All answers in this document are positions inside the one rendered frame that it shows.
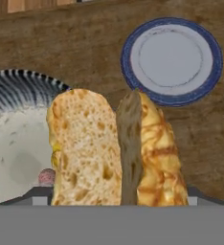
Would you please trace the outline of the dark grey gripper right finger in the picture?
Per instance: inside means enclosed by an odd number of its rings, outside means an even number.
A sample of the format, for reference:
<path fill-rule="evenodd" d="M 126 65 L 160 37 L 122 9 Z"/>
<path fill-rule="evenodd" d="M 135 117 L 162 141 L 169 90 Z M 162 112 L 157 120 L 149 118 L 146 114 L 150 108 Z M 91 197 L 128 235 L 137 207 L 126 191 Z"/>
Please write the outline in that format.
<path fill-rule="evenodd" d="M 188 202 L 190 206 L 210 206 L 221 205 L 224 206 L 224 201 L 205 195 L 196 187 L 187 187 Z"/>

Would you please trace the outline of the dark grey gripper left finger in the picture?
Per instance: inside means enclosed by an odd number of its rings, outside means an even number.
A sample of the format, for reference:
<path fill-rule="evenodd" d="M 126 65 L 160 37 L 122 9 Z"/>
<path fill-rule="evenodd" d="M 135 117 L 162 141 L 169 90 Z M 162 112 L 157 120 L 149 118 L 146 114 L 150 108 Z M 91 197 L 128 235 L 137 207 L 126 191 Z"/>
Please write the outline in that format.
<path fill-rule="evenodd" d="M 50 206 L 53 198 L 52 187 L 34 187 L 24 195 L 0 203 L 0 206 L 27 205 Z"/>

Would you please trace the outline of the golden crusty bread bun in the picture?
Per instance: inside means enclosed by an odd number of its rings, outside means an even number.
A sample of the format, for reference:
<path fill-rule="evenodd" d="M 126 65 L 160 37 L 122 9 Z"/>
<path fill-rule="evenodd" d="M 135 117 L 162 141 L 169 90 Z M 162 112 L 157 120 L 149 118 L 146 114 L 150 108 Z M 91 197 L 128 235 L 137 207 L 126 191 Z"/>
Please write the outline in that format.
<path fill-rule="evenodd" d="M 47 111 L 54 206 L 186 206 L 173 130 L 137 90 L 113 110 L 100 94 L 73 89 Z"/>

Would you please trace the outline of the pink sausage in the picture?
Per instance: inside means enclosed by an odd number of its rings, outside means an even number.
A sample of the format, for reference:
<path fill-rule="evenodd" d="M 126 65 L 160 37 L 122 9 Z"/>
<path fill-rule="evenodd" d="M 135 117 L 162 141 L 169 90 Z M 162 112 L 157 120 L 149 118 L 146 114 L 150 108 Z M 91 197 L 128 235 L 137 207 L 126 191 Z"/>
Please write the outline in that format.
<path fill-rule="evenodd" d="M 55 182 L 55 172 L 50 168 L 43 169 L 38 175 L 38 184 L 41 187 L 50 187 Z"/>

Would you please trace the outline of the blue striped white bowl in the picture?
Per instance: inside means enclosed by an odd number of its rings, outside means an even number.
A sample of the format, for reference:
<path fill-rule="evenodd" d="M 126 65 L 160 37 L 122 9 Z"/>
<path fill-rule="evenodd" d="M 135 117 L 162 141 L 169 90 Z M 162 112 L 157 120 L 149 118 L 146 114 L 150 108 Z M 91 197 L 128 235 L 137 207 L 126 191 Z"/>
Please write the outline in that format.
<path fill-rule="evenodd" d="M 51 166 L 47 109 L 68 89 L 38 72 L 0 70 L 0 204 L 37 187 Z"/>

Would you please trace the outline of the white plate with blue rim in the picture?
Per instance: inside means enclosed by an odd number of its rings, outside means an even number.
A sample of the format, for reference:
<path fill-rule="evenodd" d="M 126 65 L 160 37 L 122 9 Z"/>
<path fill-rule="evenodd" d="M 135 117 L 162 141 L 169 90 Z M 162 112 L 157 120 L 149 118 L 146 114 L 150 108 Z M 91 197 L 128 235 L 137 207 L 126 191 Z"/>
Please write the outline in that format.
<path fill-rule="evenodd" d="M 209 94 L 221 78 L 223 55 L 214 36 L 195 22 L 157 18 L 123 44 L 123 76 L 164 106 L 184 106 Z"/>

